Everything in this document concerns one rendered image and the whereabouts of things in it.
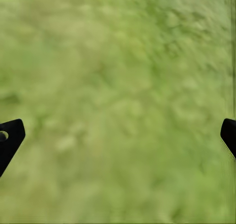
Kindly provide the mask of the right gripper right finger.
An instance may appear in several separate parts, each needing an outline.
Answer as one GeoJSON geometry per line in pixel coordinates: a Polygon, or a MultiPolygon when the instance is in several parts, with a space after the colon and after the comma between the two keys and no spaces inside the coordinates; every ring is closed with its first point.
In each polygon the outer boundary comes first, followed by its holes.
{"type": "Polygon", "coordinates": [[[220,136],[236,158],[236,121],[226,118],[222,124],[220,136]]]}

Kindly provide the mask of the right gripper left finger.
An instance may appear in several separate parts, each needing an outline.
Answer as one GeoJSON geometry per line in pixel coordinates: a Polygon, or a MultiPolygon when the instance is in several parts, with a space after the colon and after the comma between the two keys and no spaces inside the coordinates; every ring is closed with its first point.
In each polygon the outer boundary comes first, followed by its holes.
{"type": "Polygon", "coordinates": [[[25,136],[22,119],[0,124],[0,177],[16,154],[25,136]]]}

